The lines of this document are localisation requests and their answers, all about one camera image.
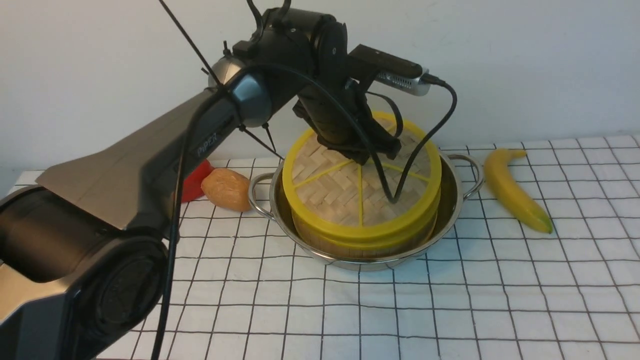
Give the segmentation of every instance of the banana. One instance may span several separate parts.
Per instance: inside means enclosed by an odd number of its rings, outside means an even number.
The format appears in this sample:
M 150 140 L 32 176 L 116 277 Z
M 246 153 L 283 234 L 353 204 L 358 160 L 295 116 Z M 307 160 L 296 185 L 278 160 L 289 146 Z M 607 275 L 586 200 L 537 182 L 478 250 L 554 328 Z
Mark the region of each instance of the banana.
M 484 161 L 486 184 L 496 199 L 519 221 L 535 231 L 550 234 L 554 230 L 545 210 L 527 194 L 509 172 L 509 162 L 527 155 L 521 149 L 496 149 Z

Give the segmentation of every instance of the black cable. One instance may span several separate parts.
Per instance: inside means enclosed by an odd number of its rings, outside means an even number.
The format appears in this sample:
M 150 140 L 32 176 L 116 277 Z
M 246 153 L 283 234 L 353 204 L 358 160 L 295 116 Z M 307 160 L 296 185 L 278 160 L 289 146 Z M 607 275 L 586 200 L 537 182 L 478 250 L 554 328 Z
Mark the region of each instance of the black cable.
M 434 78 L 437 80 L 432 82 L 431 83 L 432 85 L 443 87 L 447 89 L 451 94 L 451 107 L 449 107 L 449 111 L 442 117 L 442 120 L 440 120 L 440 122 L 437 123 L 436 126 L 434 126 L 433 129 L 431 129 L 427 133 L 427 135 L 424 136 L 424 138 L 422 138 L 422 140 L 418 143 L 418 145 L 415 147 L 415 149 L 411 153 L 411 156 L 409 156 L 409 159 L 407 160 L 406 165 L 404 166 L 402 176 L 400 177 L 400 181 L 398 182 L 396 197 L 399 197 L 400 191 L 402 191 L 404 182 L 406 181 L 406 177 L 407 175 L 409 175 L 409 170 L 411 169 L 411 166 L 413 165 L 413 162 L 415 161 L 420 151 L 422 151 L 422 148 L 427 144 L 427 142 L 429 142 L 429 140 L 433 137 L 433 135 L 435 135 L 435 133 L 437 133 L 438 130 L 440 130 L 440 128 L 442 128 L 442 126 L 444 126 L 444 124 L 446 124 L 447 121 L 449 121 L 449 119 L 451 118 L 451 115 L 453 115 L 453 112 L 456 110 L 456 106 L 458 105 L 458 94 L 456 94 L 456 91 L 453 89 L 453 87 L 451 87 L 451 85 L 447 84 L 445 81 L 442 81 L 436 78 L 435 76 Z
M 402 114 L 400 113 L 400 109 L 398 108 L 398 105 L 396 105 L 396 103 L 388 96 L 378 94 L 375 92 L 370 92 L 370 91 L 368 91 L 367 94 L 377 96 L 380 99 L 383 99 L 384 101 L 386 101 L 387 104 L 389 104 L 389 106 L 391 107 L 391 111 L 394 113 L 394 117 L 396 118 L 396 133 L 394 134 L 394 138 L 398 138 L 398 136 L 402 134 L 402 131 L 404 129 L 404 122 L 402 119 Z
M 262 128 L 265 130 L 265 132 L 267 133 L 267 136 L 269 137 L 269 141 L 271 142 L 271 148 L 273 148 L 273 151 L 276 151 L 276 144 L 273 143 L 273 137 L 271 136 L 271 131 L 269 130 L 269 123 L 265 122 L 262 125 Z
M 242 131 L 243 133 L 246 133 L 247 135 L 249 135 L 251 138 L 253 138 L 256 142 L 258 142 L 260 145 L 262 145 L 263 148 L 267 149 L 268 151 L 270 151 L 272 154 L 274 154 L 275 156 L 278 156 L 281 160 L 284 160 L 284 158 L 282 156 L 280 156 L 277 152 L 276 152 L 276 147 L 275 145 L 273 146 L 273 150 L 271 150 L 271 148 L 269 147 L 269 145 L 265 144 L 262 140 L 260 140 L 258 138 L 258 136 L 255 136 L 251 131 L 246 129 L 246 126 L 244 125 L 240 125 L 238 127 L 238 130 Z
M 290 7 L 291 7 L 291 0 L 284 0 L 284 3 L 276 13 L 276 17 L 273 19 L 274 26 L 281 26 L 283 24 L 283 19 L 285 15 L 287 15 L 287 12 L 289 11 Z
M 246 4 L 249 5 L 249 9 L 253 14 L 253 18 L 255 19 L 255 32 L 251 36 L 252 40 L 255 42 L 260 41 L 262 39 L 262 34 L 264 33 L 264 23 L 262 21 L 262 15 L 258 11 L 258 8 L 255 7 L 253 0 L 246 0 Z
M 169 313 L 169 303 L 171 296 L 171 288 L 173 283 L 173 269 L 175 267 L 175 253 L 178 244 L 178 237 L 180 236 L 180 210 L 182 206 L 182 187 L 184 184 L 184 164 L 186 162 L 186 156 L 189 149 L 189 143 L 193 131 L 196 128 L 198 120 L 204 115 L 204 113 L 224 96 L 223 91 L 217 91 L 207 98 L 194 112 L 187 129 L 184 132 L 184 140 L 182 142 L 182 149 L 180 150 L 180 160 L 178 161 L 177 178 L 175 182 L 175 191 L 173 192 L 173 214 L 171 217 L 171 223 L 169 228 L 169 257 L 167 261 L 166 278 L 164 283 L 163 301 L 160 307 L 160 317 L 158 319 L 158 328 L 156 332 L 156 340 L 154 342 L 153 352 L 151 354 L 152 360 L 158 360 L 160 357 L 160 351 L 162 348 L 162 342 L 164 340 L 164 332 L 166 329 L 166 321 Z
M 224 88 L 223 84 L 220 82 L 220 79 L 218 79 L 218 77 L 213 72 L 213 70 L 211 70 L 211 66 L 209 65 L 209 63 L 207 63 L 207 60 L 204 58 L 204 56 L 202 55 L 202 53 L 200 52 L 196 44 L 193 43 L 193 40 L 191 39 L 189 34 L 187 34 L 187 31 L 185 31 L 185 29 L 182 27 L 178 19 L 176 19 L 173 12 L 169 9 L 169 6 L 167 6 L 163 0 L 158 0 L 158 1 L 164 8 L 165 12 L 169 15 L 169 17 L 171 17 L 171 20 L 173 20 L 173 23 L 178 27 L 178 29 L 180 30 L 184 38 L 187 39 L 187 41 L 189 42 L 189 45 L 191 45 L 191 48 L 196 52 L 196 54 L 200 58 L 200 61 L 202 61 L 207 71 L 209 71 L 209 75 L 213 77 L 213 80 L 216 82 L 216 85 L 218 85 L 222 90 L 222 88 Z

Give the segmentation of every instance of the stainless steel pot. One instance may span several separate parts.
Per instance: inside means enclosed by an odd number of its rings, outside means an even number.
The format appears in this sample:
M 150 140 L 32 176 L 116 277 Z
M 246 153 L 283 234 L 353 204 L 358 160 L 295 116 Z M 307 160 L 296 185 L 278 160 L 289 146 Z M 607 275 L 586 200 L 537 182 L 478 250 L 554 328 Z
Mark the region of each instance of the stainless steel pot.
M 482 165 L 471 156 L 466 154 L 444 155 L 440 153 L 440 159 L 442 161 L 441 196 L 440 203 L 438 205 L 438 218 L 436 220 L 433 234 L 422 243 L 417 244 L 413 249 L 393 256 L 370 259 L 343 258 L 320 251 L 301 239 L 293 224 L 291 207 L 289 206 L 284 189 L 282 188 L 282 165 L 284 163 L 281 163 L 275 172 L 261 174 L 251 180 L 249 185 L 249 203 L 258 214 L 276 222 L 285 234 L 293 239 L 298 246 L 304 249 L 304 251 L 313 258 L 327 264 L 356 271 L 376 271 L 392 268 L 409 259 L 423 255 L 429 246 L 433 245 L 445 236 L 449 230 L 451 230 L 453 223 L 458 219 L 464 200 L 467 200 L 470 196 L 477 193 L 484 184 Z M 456 174 L 455 167 L 451 163 L 451 160 L 465 160 L 476 169 L 477 181 L 466 193 L 462 192 L 462 182 Z M 271 186 L 269 188 L 269 203 L 271 205 L 271 211 L 260 207 L 255 198 L 256 185 L 267 179 L 271 179 Z

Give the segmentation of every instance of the white wall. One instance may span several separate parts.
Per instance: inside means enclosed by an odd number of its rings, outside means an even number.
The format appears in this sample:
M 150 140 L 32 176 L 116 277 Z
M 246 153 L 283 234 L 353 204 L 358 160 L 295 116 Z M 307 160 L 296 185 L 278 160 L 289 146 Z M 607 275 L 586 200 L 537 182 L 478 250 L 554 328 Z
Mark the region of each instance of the white wall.
M 256 0 L 261 9 L 280 0 Z M 243 0 L 167 0 L 211 61 L 247 39 Z M 640 129 L 638 0 L 293 0 L 347 23 L 359 43 L 428 66 L 457 89 L 438 145 Z M 200 63 L 153 0 L 0 2 L 0 166 L 42 168 L 99 151 L 200 91 Z M 397 99 L 424 129 L 446 91 Z M 373 102 L 376 109 L 383 109 Z M 272 121 L 283 151 L 306 129 Z M 216 158 L 266 155 L 235 134 Z

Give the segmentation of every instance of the bamboo steamer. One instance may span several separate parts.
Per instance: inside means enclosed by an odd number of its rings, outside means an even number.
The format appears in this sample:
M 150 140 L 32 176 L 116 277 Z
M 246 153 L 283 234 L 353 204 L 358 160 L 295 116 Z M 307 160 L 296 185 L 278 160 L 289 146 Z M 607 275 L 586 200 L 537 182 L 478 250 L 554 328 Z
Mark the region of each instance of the bamboo steamer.
M 388 132 L 395 132 L 393 115 L 373 115 Z M 392 193 L 424 135 L 404 120 L 399 154 L 394 160 L 380 157 Z M 438 149 L 429 141 L 413 162 L 400 199 L 392 204 L 371 160 L 360 166 L 346 159 L 320 145 L 311 129 L 293 145 L 282 169 L 282 185 L 300 237 L 319 250 L 356 259 L 393 255 L 429 238 L 441 178 Z

